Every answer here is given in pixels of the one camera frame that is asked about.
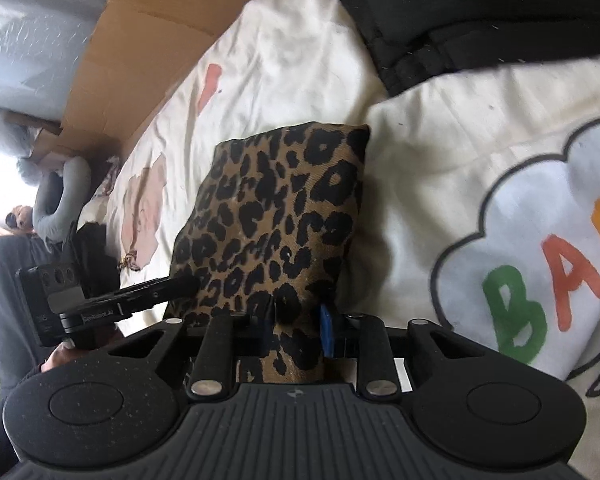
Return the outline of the person's left hand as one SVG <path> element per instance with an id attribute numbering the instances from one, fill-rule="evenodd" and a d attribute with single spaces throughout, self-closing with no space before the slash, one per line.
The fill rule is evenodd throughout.
<path id="1" fill-rule="evenodd" d="M 118 326 L 114 326 L 113 328 L 104 327 L 102 332 L 96 334 L 94 350 L 106 347 L 108 344 L 113 344 L 123 338 L 124 336 Z M 49 372 L 56 367 L 82 358 L 87 353 L 87 349 L 76 348 L 73 344 L 69 344 L 68 341 L 64 341 L 58 344 L 50 356 L 41 364 L 40 371 L 42 373 Z"/>

